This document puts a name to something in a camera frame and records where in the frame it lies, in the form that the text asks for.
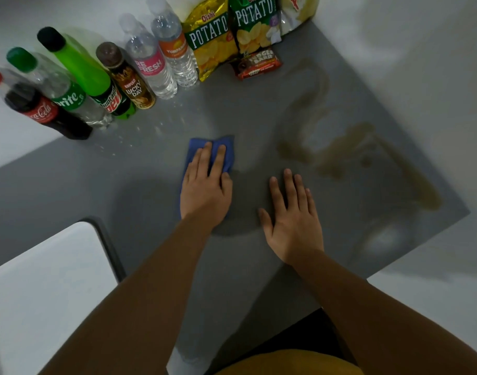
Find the green bottle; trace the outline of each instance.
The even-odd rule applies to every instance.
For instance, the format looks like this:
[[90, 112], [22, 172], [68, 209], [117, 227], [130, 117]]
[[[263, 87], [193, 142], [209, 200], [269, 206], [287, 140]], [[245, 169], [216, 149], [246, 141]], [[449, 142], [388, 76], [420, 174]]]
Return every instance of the green bottle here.
[[108, 112], [122, 119], [128, 119], [136, 112], [134, 104], [110, 76], [92, 65], [54, 28], [41, 29], [37, 39], [75, 76], [82, 89]]

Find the person's right arm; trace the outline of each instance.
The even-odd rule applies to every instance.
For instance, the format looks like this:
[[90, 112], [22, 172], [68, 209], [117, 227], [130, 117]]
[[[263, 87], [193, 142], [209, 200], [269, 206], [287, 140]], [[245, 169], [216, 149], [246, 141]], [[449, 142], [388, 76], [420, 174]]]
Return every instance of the person's right arm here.
[[284, 173], [288, 208], [270, 179], [275, 225], [264, 209], [267, 242], [310, 287], [366, 375], [477, 374], [477, 353], [454, 335], [330, 259], [323, 251], [315, 202]]

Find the bottle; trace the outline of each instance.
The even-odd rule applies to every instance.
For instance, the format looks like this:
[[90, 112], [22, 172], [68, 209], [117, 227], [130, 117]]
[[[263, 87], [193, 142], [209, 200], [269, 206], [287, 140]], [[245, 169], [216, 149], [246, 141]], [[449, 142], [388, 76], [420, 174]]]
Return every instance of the bottle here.
[[8, 73], [5, 72], [4, 79], [0, 73], [0, 96], [7, 106], [69, 139], [87, 139], [90, 136], [91, 126], [43, 96], [17, 74], [9, 77]]
[[155, 95], [152, 90], [124, 60], [121, 49], [115, 43], [103, 42], [96, 49], [96, 56], [110, 70], [114, 80], [139, 109], [150, 109], [154, 106]]
[[80, 118], [92, 127], [105, 128], [112, 116], [86, 95], [77, 83], [63, 72], [46, 67], [36, 57], [21, 47], [14, 47], [6, 55], [14, 67], [27, 75], [41, 93], [55, 104]]
[[119, 23], [126, 34], [125, 50], [135, 60], [150, 88], [162, 99], [173, 97], [178, 92], [178, 84], [166, 65], [157, 39], [130, 13], [122, 14]]
[[152, 32], [159, 39], [159, 46], [173, 70], [174, 79], [182, 87], [197, 82], [198, 74], [193, 51], [188, 47], [181, 21], [166, 0], [147, 0], [154, 15]]
[[107, 112], [121, 119], [128, 119], [136, 112], [134, 104], [119, 90], [110, 76], [99, 68], [100, 64], [93, 65], [93, 59], [85, 58], [54, 28], [42, 28], [37, 33], [37, 39], [72, 73], [82, 89]]

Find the bottle label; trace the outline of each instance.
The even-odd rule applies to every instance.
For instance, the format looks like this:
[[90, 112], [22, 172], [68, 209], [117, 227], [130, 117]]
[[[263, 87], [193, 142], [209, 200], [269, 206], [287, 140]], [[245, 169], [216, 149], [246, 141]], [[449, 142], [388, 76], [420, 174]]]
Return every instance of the bottle label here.
[[84, 104], [86, 94], [77, 83], [71, 82], [67, 93], [62, 97], [52, 98], [55, 104], [58, 104], [65, 110], [74, 110]]
[[124, 61], [119, 67], [110, 71], [115, 81], [138, 108], [148, 109], [154, 106], [155, 96], [150, 93], [145, 82], [127, 62]]
[[167, 42], [160, 40], [159, 46], [162, 53], [167, 58], [176, 59], [185, 55], [186, 50], [188, 49], [188, 42], [186, 42], [185, 35], [183, 34], [183, 31], [181, 31], [181, 34], [175, 40]]
[[108, 113], [118, 115], [116, 110], [127, 100], [126, 96], [117, 88], [113, 80], [110, 80], [110, 87], [100, 96], [92, 97], [94, 101], [106, 109]]
[[42, 96], [37, 106], [29, 112], [22, 114], [30, 117], [38, 123], [47, 123], [53, 121], [59, 113], [58, 106], [47, 97]]
[[162, 56], [161, 50], [157, 50], [157, 54], [148, 59], [143, 61], [135, 60], [135, 62], [140, 72], [145, 76], [157, 75], [166, 66], [166, 61], [164, 60], [164, 56]]

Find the purple circle on chip bag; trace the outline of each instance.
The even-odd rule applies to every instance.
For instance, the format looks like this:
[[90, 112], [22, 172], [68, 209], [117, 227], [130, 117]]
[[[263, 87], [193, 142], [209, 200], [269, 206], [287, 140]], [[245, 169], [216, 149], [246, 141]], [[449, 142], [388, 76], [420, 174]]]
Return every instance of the purple circle on chip bag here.
[[272, 16], [272, 18], [270, 18], [270, 23], [269, 23], [269, 25], [270, 25], [271, 27], [274, 27], [274, 26], [277, 26], [278, 24], [279, 24], [279, 15], [276, 14], [276, 15]]

